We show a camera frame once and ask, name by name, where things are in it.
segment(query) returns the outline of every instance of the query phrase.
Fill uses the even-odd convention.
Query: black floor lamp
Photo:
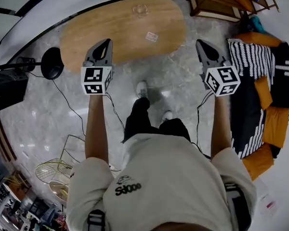
[[[52,80],[58,78],[64,68],[61,60],[60,49],[57,47],[48,49],[44,53],[40,63],[35,62],[34,58],[20,57],[19,59],[22,60],[22,63],[3,64],[0,65],[0,70],[27,67],[27,70],[30,72],[35,68],[35,66],[40,66],[43,76],[46,79]]]

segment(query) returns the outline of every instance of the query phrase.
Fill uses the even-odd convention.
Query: white sneaker
[[[168,121],[168,120],[171,120],[171,119],[173,119],[173,113],[170,110],[168,110],[163,115],[161,124],[164,123],[165,121]]]
[[[136,87],[137,98],[148,98],[148,88],[144,81],[138,83]]]

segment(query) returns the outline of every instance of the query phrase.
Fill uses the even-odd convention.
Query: marble floor
[[[174,0],[184,14],[187,34],[185,43],[169,55],[148,57],[118,64],[114,67],[113,81],[108,92],[116,111],[125,123],[136,100],[135,88],[139,81],[146,80],[149,87],[151,107],[149,117],[153,126],[158,126],[163,113],[172,110],[175,117],[186,125],[191,140],[196,142],[197,109],[205,91],[195,43],[205,39],[227,52],[226,39],[237,33],[237,25],[209,18],[190,17],[186,0]],[[59,47],[62,24],[33,42],[20,56],[34,57],[40,61],[44,52],[53,46]],[[41,76],[40,68],[33,73]],[[64,70],[55,80],[66,96],[70,106],[82,117],[86,129],[89,97],[83,94],[80,75]],[[200,109],[199,140],[202,150],[210,154],[210,136],[213,123],[214,99],[210,98]],[[117,169],[121,168],[123,131],[108,98],[104,97],[109,160]],[[28,177],[33,190],[51,202],[57,198],[47,184],[35,175],[38,164],[59,158],[68,134],[84,138],[82,124],[73,113],[62,94],[52,81],[29,75],[23,102],[0,111],[0,117],[18,158],[15,165]],[[69,137],[66,149],[75,159],[84,159],[83,141]],[[71,158],[64,154],[69,163]]]

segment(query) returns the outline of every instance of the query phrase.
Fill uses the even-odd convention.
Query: white t-shirt
[[[88,215],[97,206],[111,231],[150,231],[167,222],[230,231],[225,183],[239,185],[253,209],[255,187],[232,148],[210,162],[183,137],[137,136],[142,135],[127,141],[128,164],[115,179],[98,158],[74,167],[66,212],[70,231],[87,231]]]

